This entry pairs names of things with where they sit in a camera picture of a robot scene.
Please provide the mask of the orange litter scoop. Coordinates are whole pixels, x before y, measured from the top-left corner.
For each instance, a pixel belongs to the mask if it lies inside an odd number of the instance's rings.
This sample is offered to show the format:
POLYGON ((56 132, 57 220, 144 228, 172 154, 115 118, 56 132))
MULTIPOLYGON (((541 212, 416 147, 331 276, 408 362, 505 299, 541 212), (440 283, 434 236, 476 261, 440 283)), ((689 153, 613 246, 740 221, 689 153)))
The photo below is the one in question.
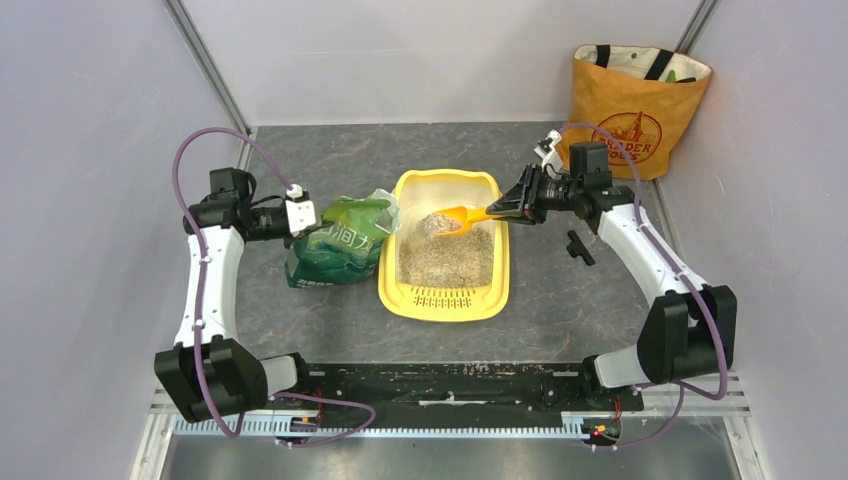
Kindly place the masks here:
POLYGON ((425 237, 464 235, 479 223, 497 219, 486 207, 456 206, 426 215, 416 224, 415 232, 425 237))

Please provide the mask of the green litter bag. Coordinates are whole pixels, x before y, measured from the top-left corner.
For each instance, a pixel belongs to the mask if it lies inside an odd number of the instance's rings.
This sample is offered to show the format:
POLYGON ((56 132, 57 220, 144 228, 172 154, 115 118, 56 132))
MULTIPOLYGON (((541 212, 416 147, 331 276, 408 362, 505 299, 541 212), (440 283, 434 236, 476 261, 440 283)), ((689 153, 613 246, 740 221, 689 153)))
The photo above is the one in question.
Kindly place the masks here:
POLYGON ((344 286, 366 280, 384 241, 400 227, 397 198, 377 189, 365 198, 341 196, 324 211, 322 225, 296 240, 284 265, 291 288, 344 286))

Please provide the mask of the yellow litter box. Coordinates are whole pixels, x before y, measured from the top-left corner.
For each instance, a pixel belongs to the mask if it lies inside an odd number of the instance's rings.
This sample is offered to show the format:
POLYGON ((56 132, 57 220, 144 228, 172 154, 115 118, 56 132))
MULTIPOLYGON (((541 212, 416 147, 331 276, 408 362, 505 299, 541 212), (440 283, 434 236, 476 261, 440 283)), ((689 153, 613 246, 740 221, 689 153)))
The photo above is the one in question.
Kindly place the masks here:
POLYGON ((434 322, 478 321, 498 314, 507 302, 510 283, 509 233, 502 221, 485 221, 472 228, 485 230, 493 238, 493 276, 489 285, 433 288, 399 280, 401 243, 422 235, 415 232, 416 224, 438 210, 488 206, 501 196, 496 180, 486 172, 409 170, 400 177, 393 194, 400 207, 400 227, 384 241, 381 250, 377 285, 384 306, 400 316, 434 322))

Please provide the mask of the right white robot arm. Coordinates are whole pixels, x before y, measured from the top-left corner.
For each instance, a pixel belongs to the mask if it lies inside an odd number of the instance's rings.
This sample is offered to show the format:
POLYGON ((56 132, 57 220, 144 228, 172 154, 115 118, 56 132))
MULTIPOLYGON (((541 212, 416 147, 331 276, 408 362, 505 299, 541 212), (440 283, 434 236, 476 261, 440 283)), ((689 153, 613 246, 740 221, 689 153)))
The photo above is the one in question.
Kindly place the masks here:
POLYGON ((601 409, 620 387, 674 383, 712 400, 726 395, 733 361, 737 298, 726 285, 712 286, 688 269, 649 222, 636 193, 616 187, 603 142, 569 146, 569 168, 551 170, 557 151, 550 140, 537 147, 540 164, 525 167, 519 181, 486 207, 496 220, 527 225, 550 212, 572 212, 622 260, 650 303, 632 346, 589 357, 577 382, 579 400, 601 409))

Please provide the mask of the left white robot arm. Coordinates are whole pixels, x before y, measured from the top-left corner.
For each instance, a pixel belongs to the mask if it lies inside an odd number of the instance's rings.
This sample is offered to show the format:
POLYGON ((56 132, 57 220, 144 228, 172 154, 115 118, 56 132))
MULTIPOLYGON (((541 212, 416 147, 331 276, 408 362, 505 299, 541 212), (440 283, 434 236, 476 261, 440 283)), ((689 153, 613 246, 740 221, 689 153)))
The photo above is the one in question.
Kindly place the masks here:
POLYGON ((298 372, 299 355, 261 361, 237 339, 237 274, 246 244, 290 247, 295 240, 286 206, 260 206, 256 186, 244 170, 213 170, 209 194, 183 222, 191 260, 186 306, 174 345, 156 354, 154 372, 188 423, 262 409, 274 394, 301 408, 314 393, 312 379, 298 372))

